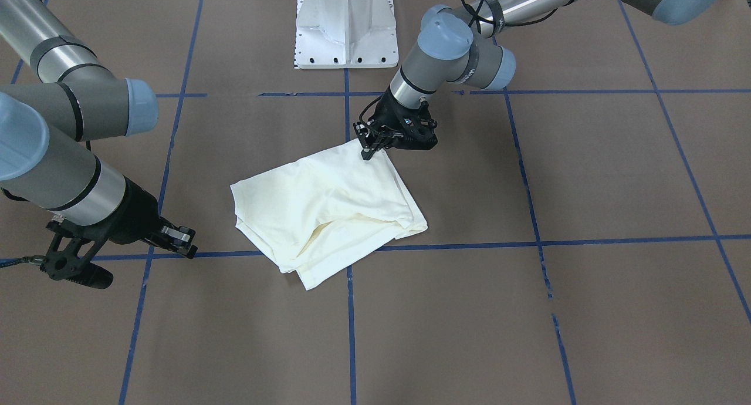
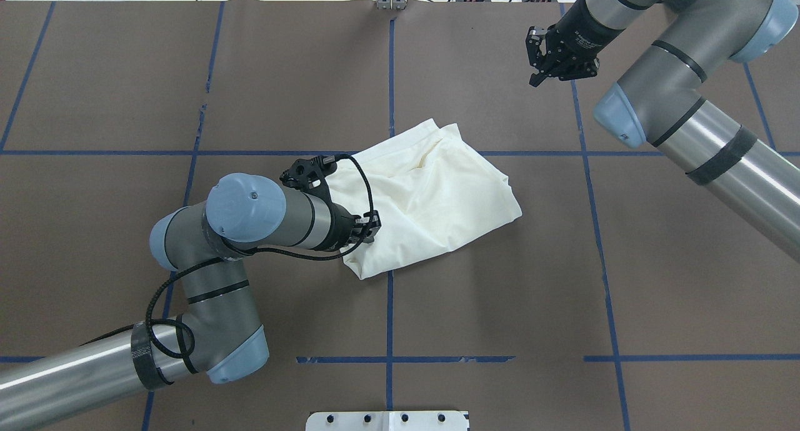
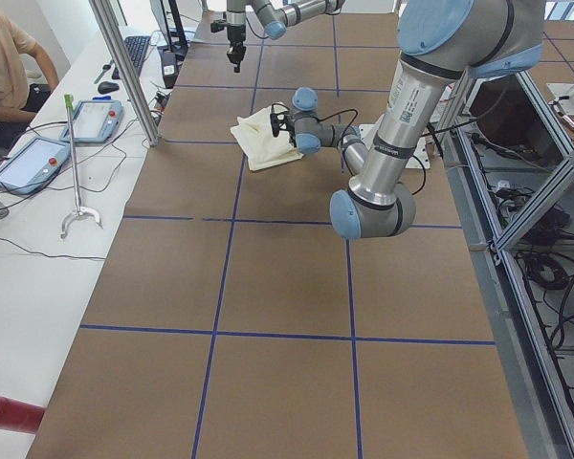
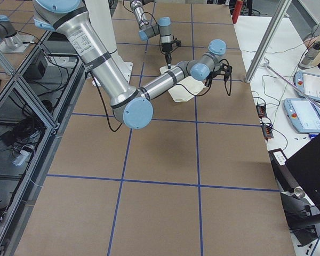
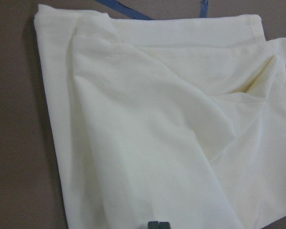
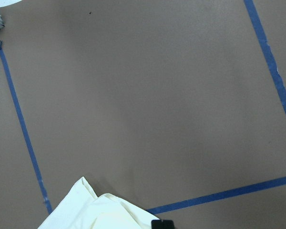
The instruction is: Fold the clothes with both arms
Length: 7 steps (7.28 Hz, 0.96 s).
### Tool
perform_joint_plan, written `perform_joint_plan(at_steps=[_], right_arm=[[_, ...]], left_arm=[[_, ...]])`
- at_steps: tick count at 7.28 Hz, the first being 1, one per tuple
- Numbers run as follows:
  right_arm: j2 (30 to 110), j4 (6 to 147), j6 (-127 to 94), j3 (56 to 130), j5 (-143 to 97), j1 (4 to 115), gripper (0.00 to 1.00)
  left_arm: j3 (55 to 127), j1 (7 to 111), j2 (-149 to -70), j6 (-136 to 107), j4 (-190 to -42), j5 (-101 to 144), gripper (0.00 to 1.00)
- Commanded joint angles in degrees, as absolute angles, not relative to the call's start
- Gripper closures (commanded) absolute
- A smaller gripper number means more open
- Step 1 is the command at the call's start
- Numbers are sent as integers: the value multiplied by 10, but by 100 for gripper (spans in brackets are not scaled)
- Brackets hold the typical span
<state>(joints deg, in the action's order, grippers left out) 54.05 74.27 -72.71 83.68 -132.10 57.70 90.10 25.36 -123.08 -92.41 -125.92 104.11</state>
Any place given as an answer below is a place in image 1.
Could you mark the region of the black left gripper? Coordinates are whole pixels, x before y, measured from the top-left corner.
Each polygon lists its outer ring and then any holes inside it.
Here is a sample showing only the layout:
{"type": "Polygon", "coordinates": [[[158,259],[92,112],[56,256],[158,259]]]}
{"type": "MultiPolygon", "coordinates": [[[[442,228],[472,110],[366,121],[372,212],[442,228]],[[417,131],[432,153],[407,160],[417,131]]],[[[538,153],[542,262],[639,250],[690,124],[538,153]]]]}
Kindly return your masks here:
{"type": "Polygon", "coordinates": [[[355,134],[360,142],[364,161],[383,149],[429,148],[429,103],[419,100],[416,109],[403,106],[391,89],[380,97],[375,113],[367,123],[356,123],[355,134]]]}

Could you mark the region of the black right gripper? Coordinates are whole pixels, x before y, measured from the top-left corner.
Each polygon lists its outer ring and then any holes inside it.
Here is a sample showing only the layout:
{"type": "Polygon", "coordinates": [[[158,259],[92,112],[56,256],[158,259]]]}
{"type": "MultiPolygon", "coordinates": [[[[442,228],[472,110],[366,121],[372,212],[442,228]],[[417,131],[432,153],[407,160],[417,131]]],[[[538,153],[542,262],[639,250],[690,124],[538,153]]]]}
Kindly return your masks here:
{"type": "Polygon", "coordinates": [[[195,258],[198,247],[193,244],[195,230],[176,226],[159,214],[158,201],[135,182],[127,178],[121,204],[107,218],[110,224],[106,240],[114,244],[133,244],[152,235],[152,245],[171,251],[187,259],[195,258]]]}

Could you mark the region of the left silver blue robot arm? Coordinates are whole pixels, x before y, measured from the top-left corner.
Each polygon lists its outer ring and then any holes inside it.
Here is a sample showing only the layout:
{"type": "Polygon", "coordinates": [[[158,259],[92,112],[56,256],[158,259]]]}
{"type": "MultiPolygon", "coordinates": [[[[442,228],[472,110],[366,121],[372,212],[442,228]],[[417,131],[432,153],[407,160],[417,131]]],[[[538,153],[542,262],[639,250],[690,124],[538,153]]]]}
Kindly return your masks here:
{"type": "MultiPolygon", "coordinates": [[[[437,145],[432,95],[445,84],[505,89],[517,60],[491,39],[505,31],[539,25],[580,0],[460,0],[435,5],[421,18],[414,46],[384,93],[370,103],[373,114],[354,122],[360,156],[368,161],[386,149],[430,150],[437,145]]],[[[657,22],[682,25],[717,0],[618,0],[657,22]]]]}

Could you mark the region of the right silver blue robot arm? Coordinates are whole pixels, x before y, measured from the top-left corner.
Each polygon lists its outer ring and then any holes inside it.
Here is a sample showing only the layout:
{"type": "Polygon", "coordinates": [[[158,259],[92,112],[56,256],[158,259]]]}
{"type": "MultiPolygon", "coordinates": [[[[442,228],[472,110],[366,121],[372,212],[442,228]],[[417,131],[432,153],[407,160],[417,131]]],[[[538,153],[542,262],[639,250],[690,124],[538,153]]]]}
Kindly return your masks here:
{"type": "Polygon", "coordinates": [[[195,231],[85,146],[155,127],[147,82],[115,77],[42,0],[2,0],[2,37],[39,79],[2,86],[2,188],[54,213],[51,250],[68,239],[91,258],[109,241],[143,241],[192,258],[195,231]]]}

